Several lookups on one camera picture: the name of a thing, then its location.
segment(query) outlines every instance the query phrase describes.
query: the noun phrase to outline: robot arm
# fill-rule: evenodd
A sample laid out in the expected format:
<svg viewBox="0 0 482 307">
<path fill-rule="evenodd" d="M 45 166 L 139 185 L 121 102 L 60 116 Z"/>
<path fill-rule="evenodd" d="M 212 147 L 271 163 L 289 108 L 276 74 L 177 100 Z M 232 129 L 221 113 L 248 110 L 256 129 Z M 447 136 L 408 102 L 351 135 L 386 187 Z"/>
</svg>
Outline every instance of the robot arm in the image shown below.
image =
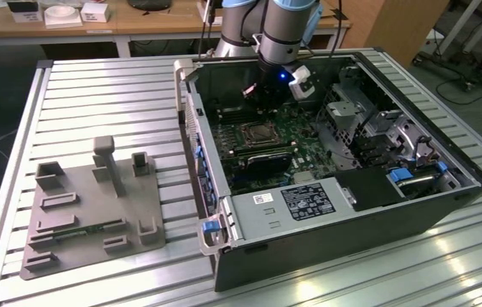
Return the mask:
<svg viewBox="0 0 482 307">
<path fill-rule="evenodd" d="M 216 56 L 253 55 L 247 38 L 253 34 L 261 34 L 256 48 L 261 77 L 251 86 L 251 93 L 257 93 L 256 88 L 264 88 L 280 78 L 289 80 L 288 86 L 296 100 L 308 98 L 313 93 L 311 71 L 296 58 L 301 44 L 311 40 L 321 16 L 321 4 L 315 2 L 315 0 L 223 1 L 223 30 Z"/>
</svg>

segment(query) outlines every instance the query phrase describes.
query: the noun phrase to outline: wooden desk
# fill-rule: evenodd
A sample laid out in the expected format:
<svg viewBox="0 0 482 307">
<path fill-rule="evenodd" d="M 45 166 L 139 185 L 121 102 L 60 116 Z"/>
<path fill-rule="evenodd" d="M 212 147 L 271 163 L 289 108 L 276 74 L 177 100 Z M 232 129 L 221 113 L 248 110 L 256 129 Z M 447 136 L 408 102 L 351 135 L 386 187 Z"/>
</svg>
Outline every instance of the wooden desk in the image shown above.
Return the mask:
<svg viewBox="0 0 482 307">
<path fill-rule="evenodd" d="M 327 3 L 324 9 L 332 8 Z M 117 33 L 199 33 L 201 19 L 196 0 L 173 0 L 172 7 L 160 12 L 143 15 L 144 12 L 128 5 L 127 1 L 117 2 Z M 336 29 L 339 21 L 328 16 L 320 19 L 317 29 Z M 212 32 L 221 31 L 220 26 L 212 26 Z"/>
<path fill-rule="evenodd" d="M 46 29 L 45 22 L 16 23 L 8 8 L 0 8 L 0 38 L 2 37 L 33 37 L 33 36 L 76 36 L 89 35 L 90 32 L 113 34 L 117 32 L 116 3 L 119 0 L 108 0 L 112 16 L 107 23 L 84 22 L 81 27 Z"/>
<path fill-rule="evenodd" d="M 151 12 L 132 8 L 127 0 L 108 0 L 112 12 L 108 23 L 85 22 L 81 27 L 46 29 L 44 22 L 16 23 L 8 8 L 0 8 L 0 45 L 40 45 L 48 43 L 115 42 L 119 57 L 129 58 L 128 43 L 136 40 L 195 39 L 200 37 L 201 19 L 196 0 L 173 0 L 169 10 Z M 336 38 L 337 20 L 320 20 L 315 35 L 325 35 L 325 47 Z M 220 37 L 220 26 L 212 27 L 212 38 Z"/>
</svg>

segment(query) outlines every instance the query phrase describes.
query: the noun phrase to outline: power supply label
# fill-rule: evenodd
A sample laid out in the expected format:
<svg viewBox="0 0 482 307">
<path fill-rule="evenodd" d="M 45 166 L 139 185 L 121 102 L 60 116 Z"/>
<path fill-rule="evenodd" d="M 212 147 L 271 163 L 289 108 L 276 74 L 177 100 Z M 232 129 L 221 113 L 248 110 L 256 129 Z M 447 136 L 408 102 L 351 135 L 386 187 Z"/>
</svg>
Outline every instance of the power supply label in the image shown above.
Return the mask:
<svg viewBox="0 0 482 307">
<path fill-rule="evenodd" d="M 335 212 L 321 184 L 281 190 L 289 213 L 296 221 Z"/>
</svg>

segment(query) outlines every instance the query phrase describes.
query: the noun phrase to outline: circuit board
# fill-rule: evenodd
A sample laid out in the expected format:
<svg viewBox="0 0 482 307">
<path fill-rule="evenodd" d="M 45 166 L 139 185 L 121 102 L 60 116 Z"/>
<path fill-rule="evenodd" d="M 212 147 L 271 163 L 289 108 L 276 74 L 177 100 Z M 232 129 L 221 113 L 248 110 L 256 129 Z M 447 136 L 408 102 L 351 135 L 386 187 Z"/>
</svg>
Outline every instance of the circuit board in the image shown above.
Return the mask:
<svg viewBox="0 0 482 307">
<path fill-rule="evenodd" d="M 212 127 L 212 135 L 232 195 L 272 189 L 323 178 L 336 171 L 312 127 L 315 112 L 284 105 L 276 113 L 255 122 Z M 281 157 L 285 171 L 264 176 L 240 176 L 240 170 L 259 157 Z"/>
</svg>

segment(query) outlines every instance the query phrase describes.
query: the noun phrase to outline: blue release latch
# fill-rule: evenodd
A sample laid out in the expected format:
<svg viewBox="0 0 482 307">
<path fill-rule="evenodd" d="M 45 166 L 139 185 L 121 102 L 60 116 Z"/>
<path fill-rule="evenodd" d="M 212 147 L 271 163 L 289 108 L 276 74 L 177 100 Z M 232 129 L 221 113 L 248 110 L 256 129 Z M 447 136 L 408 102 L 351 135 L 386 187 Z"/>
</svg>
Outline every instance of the blue release latch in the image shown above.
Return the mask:
<svg viewBox="0 0 482 307">
<path fill-rule="evenodd" d="M 444 173 L 447 171 L 447 164 L 442 161 L 438 162 L 438 169 L 442 173 Z"/>
<path fill-rule="evenodd" d="M 394 182 L 412 178 L 412 174 L 407 168 L 396 168 L 391 171 L 391 178 Z"/>
<path fill-rule="evenodd" d="M 217 221 L 203 222 L 203 233 L 220 231 L 220 223 Z"/>
</svg>

